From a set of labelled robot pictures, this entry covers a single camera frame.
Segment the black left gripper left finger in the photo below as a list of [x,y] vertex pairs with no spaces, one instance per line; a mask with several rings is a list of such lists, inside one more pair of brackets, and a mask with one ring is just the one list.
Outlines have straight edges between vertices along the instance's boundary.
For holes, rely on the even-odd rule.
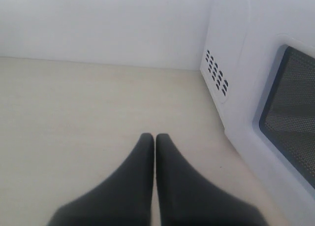
[[149,226],[155,143],[140,135],[125,161],[105,181],[59,208],[50,226]]

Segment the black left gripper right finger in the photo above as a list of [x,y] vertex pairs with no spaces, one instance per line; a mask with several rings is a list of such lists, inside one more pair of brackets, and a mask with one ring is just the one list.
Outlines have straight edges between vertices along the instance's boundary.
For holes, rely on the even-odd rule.
[[266,226],[260,211],[218,188],[179,152],[171,137],[156,137],[156,176],[163,226]]

